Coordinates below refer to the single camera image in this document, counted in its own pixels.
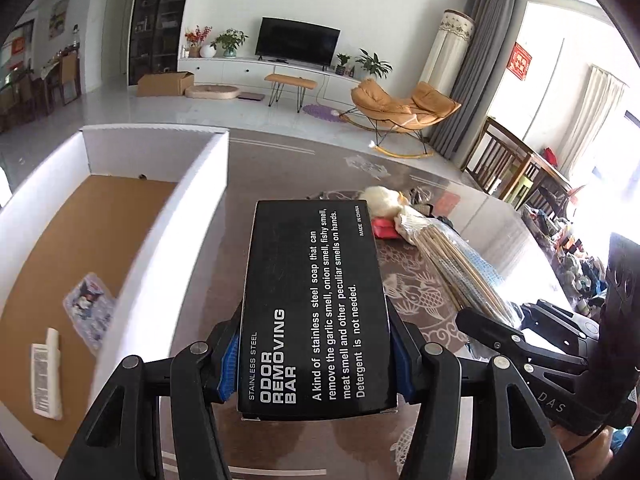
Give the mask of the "right hand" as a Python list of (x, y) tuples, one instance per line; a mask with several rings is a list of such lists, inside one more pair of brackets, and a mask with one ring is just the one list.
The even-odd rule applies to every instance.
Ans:
[[(572, 434), (560, 425), (552, 426), (551, 431), (565, 453), (574, 450), (587, 440), (587, 437)], [(597, 437), (568, 458), (575, 479), (595, 479), (604, 471), (613, 458), (612, 435), (613, 429), (605, 427)]]

